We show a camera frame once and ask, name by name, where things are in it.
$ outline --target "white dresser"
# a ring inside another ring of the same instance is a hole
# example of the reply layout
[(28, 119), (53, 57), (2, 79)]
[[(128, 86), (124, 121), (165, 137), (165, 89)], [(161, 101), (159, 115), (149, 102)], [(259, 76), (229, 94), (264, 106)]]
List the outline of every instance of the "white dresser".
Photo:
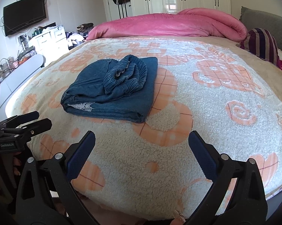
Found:
[(37, 53), (45, 57), (45, 67), (69, 52), (63, 25), (45, 29), (40, 35), (33, 37), (28, 44), (30, 47), (35, 46)]

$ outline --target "white and orange blanket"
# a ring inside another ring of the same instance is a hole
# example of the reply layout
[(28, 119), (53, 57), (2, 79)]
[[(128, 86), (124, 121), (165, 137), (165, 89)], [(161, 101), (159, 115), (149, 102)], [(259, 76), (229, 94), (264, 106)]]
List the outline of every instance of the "white and orange blanket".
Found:
[[(40, 118), (52, 120), (52, 129), (29, 143), (38, 159), (64, 152), (93, 131), (96, 146), (73, 186), (96, 203), (126, 214), (165, 219), (179, 210), (188, 217), (199, 205), (211, 181), (188, 146), (192, 130), (235, 160), (256, 159), (270, 198), (282, 189), (282, 102), (232, 50), (246, 53), (252, 64), (267, 63), (224, 38), (90, 41), (15, 94), (8, 104), (10, 115), (37, 110)], [(61, 95), (84, 67), (128, 54), (157, 57), (159, 62), (154, 104), (145, 123), (64, 112)]]

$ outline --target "pink comforter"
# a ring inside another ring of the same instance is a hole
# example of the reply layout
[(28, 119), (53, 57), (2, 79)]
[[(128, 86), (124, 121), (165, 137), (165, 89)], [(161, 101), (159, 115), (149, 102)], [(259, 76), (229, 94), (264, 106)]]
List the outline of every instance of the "pink comforter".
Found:
[(240, 42), (246, 34), (246, 27), (230, 14), (193, 8), (178, 14), (155, 13), (106, 22), (94, 27), (87, 40), (125, 36), (217, 36)]

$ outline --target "black tv screen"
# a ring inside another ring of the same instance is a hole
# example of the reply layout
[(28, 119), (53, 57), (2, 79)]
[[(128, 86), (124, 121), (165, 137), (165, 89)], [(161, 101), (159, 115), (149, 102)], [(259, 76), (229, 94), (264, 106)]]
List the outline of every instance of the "black tv screen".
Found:
[(46, 18), (44, 0), (20, 0), (4, 7), (5, 35), (12, 35)]

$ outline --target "blue gripper pad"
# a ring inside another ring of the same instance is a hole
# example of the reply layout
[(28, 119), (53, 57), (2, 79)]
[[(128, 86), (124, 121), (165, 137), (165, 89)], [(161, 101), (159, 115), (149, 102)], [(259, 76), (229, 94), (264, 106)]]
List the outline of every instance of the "blue gripper pad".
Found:
[(207, 149), (209, 145), (203, 141), (203, 139), (196, 131), (192, 131), (190, 133), (188, 141), (189, 146), (205, 177), (215, 182), (217, 178), (217, 162)]
[(71, 180), (76, 179), (79, 176), (85, 162), (87, 161), (90, 153), (92, 152), (95, 146), (95, 134), (91, 131), (88, 131), (78, 144), (73, 145), (79, 146), (77, 147), (77, 149), (66, 164), (66, 178), (69, 183)]

